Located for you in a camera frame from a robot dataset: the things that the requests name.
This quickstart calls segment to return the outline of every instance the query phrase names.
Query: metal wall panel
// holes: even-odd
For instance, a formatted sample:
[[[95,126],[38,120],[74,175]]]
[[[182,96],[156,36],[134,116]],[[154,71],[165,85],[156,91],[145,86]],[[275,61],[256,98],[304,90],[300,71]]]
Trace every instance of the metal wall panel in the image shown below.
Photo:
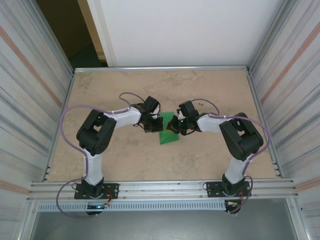
[[[42,180],[73,77],[31,0],[0,1],[0,239],[12,239]]]
[[[279,156],[320,237],[320,1],[295,1],[252,70]]]

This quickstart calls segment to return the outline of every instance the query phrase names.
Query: wooden table surface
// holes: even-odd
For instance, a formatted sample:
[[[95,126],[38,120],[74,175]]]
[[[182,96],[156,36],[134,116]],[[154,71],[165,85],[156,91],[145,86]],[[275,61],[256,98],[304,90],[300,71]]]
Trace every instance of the wooden table surface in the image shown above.
[[[122,92],[133,92],[143,98],[152,96],[161,103],[162,112],[175,112],[186,100],[205,98],[218,106],[221,115],[244,112],[249,118],[259,119],[242,70],[77,73],[68,107],[86,104],[105,110],[122,109],[126,107],[118,99]],[[134,96],[125,97],[131,103],[140,102]],[[206,102],[196,101],[194,105],[199,113],[213,111]],[[89,109],[77,108],[65,117],[65,135],[77,146],[76,133],[89,112]],[[221,179],[231,158],[222,135],[195,132],[179,137],[179,141],[160,145],[159,133],[144,133],[131,125],[116,129],[103,156],[104,180]],[[59,136],[48,181],[69,181],[81,177],[83,172],[82,154]],[[257,156],[246,173],[253,178],[275,178],[269,152]]]

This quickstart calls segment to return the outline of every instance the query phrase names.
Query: green object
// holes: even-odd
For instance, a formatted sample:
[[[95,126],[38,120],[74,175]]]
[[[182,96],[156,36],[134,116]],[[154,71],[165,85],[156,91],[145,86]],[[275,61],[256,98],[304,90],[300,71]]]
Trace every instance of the green object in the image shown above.
[[[159,117],[163,118],[163,131],[159,132],[160,144],[168,144],[179,140],[179,135],[167,130],[167,125],[175,115],[173,111],[162,112]]]

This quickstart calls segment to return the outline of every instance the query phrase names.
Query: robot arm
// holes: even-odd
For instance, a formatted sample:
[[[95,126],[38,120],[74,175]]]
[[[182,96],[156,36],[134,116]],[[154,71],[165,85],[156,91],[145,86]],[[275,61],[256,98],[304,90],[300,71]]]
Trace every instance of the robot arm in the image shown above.
[[[178,116],[173,116],[167,130],[182,135],[191,132],[222,133],[225,143],[231,153],[231,161],[222,176],[223,191],[227,196],[237,193],[245,181],[245,170],[249,158],[264,144],[262,136],[254,125],[243,119],[215,119],[208,113],[199,114],[191,101],[179,105]],[[236,116],[247,117],[244,113]]]
[[[114,111],[114,114],[107,114],[92,110],[81,128],[76,134],[79,145],[87,155],[84,157],[87,176],[82,180],[82,185],[88,195],[98,198],[102,192],[103,174],[102,159],[115,129],[134,125],[141,126],[144,132],[159,132],[163,130],[162,117],[157,118],[159,102],[149,96],[144,103],[132,104],[126,111]]]

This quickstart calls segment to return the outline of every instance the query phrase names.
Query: perforated metal strip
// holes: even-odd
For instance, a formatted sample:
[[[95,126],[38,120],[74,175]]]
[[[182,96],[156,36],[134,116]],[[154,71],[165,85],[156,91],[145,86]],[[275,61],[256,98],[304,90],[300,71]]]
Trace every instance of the perforated metal strip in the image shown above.
[[[174,210],[226,210],[224,200],[183,200],[183,201],[114,201],[106,209],[88,209],[88,202],[62,202],[65,212],[94,211],[174,211]],[[55,202],[42,202],[38,212],[58,212]]]

